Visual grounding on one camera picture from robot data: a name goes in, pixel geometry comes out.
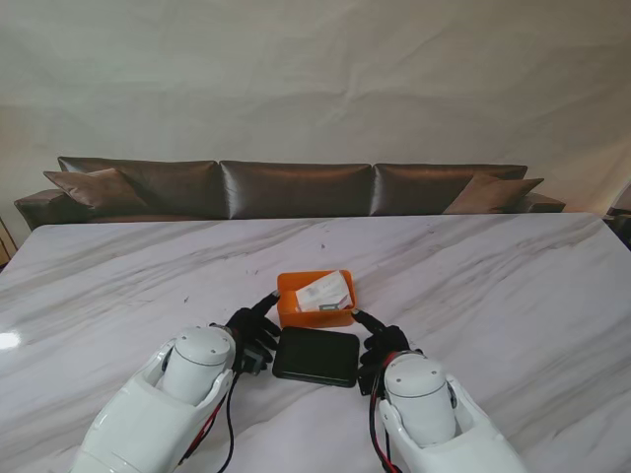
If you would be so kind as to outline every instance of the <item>orange box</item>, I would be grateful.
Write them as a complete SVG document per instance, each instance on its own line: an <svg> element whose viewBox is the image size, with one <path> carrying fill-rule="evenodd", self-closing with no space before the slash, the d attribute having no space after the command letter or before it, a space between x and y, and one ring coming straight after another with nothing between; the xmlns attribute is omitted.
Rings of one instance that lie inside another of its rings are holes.
<svg viewBox="0 0 631 473"><path fill-rule="evenodd" d="M344 276L348 285L348 292L351 295L351 305L349 307L341 310L318 310L314 312L300 312L298 308L296 291L334 271L337 270L283 273L278 276L277 284L280 292L280 301L276 307L278 308L281 327L342 327L351 325L354 322L351 309L355 308L357 304L355 286L353 286L353 277L350 271L345 269L341 269L339 272Z"/></svg>

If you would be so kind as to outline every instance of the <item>marble table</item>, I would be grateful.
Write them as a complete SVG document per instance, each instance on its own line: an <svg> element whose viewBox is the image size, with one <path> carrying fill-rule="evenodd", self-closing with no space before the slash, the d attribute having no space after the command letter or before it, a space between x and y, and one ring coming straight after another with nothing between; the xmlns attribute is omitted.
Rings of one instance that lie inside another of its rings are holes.
<svg viewBox="0 0 631 473"><path fill-rule="evenodd" d="M40 228L0 275L0 471L67 471L164 341L318 268L350 269L361 307L459 377L532 472L631 471L631 253L588 214ZM381 471L357 388L266 373L233 405L228 471ZM180 471L226 450L222 416Z"/></svg>

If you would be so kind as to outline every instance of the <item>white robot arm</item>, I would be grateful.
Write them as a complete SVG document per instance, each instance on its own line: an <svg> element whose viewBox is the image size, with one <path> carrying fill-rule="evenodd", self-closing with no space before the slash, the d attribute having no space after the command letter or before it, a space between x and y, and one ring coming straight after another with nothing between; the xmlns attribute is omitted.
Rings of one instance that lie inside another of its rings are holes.
<svg viewBox="0 0 631 473"><path fill-rule="evenodd" d="M402 353L387 365L385 386L380 418L412 473L527 473L504 436L440 364L417 352Z"/></svg>
<svg viewBox="0 0 631 473"><path fill-rule="evenodd" d="M219 326L186 329L165 344L105 405L71 473L173 472L221 407L235 347Z"/></svg>

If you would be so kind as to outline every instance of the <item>black cable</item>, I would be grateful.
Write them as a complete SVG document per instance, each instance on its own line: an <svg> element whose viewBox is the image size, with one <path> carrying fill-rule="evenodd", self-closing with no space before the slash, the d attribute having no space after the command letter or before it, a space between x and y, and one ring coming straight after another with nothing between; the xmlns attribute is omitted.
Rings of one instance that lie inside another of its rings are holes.
<svg viewBox="0 0 631 473"><path fill-rule="evenodd" d="M387 456L387 459L390 460L390 462L392 462L392 458L390 456L390 435L387 433L386 430L385 432L386 432L386 456Z"/></svg>
<svg viewBox="0 0 631 473"><path fill-rule="evenodd" d="M392 465L389 460L384 456L384 453L379 447L379 442L377 441L377 429L375 428L375 411L377 407L377 391L379 390L379 385L382 382L382 376L384 375L385 370L379 370L377 375L375 376L375 381L373 383L373 392L371 394L371 402L368 410L368 427L371 434L371 442L373 443L373 448L375 449L375 453L382 463L382 467L384 471L387 472L396 472L396 467Z"/></svg>
<svg viewBox="0 0 631 473"><path fill-rule="evenodd" d="M226 458L224 465L219 469L217 473L224 473L224 471L226 471L226 468L228 468L230 461L233 459L233 453L235 452L235 432L233 431L233 421L230 417L230 404L233 399L233 391L235 390L235 386L237 385L239 376L241 376L240 372L235 375L233 385L230 386L230 391L228 391L228 400L226 401L226 421L228 422L228 433L230 435L230 449L228 450L228 458Z"/></svg>

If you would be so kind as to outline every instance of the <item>black power bank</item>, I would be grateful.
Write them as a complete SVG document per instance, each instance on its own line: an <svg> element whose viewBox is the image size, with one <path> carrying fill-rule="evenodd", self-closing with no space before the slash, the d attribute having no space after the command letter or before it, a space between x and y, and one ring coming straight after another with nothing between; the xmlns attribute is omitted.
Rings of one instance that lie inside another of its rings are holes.
<svg viewBox="0 0 631 473"><path fill-rule="evenodd" d="M359 339L355 335L285 327L272 372L286 379L353 387L358 358Z"/></svg>

